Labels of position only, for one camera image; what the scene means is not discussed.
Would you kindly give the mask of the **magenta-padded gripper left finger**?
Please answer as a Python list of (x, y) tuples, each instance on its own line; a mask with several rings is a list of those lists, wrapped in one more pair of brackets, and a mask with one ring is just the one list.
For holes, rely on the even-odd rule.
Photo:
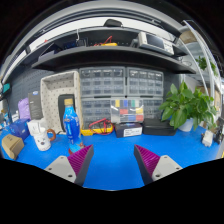
[(89, 145), (68, 157), (59, 156), (45, 170), (76, 185), (82, 186), (85, 182), (93, 155), (94, 148), (92, 145)]

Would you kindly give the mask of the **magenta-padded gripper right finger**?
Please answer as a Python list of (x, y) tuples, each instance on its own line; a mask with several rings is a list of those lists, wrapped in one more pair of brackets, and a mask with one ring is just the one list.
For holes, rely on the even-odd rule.
[(134, 146), (134, 156), (145, 185), (182, 169), (182, 167), (168, 155), (158, 156), (139, 145)]

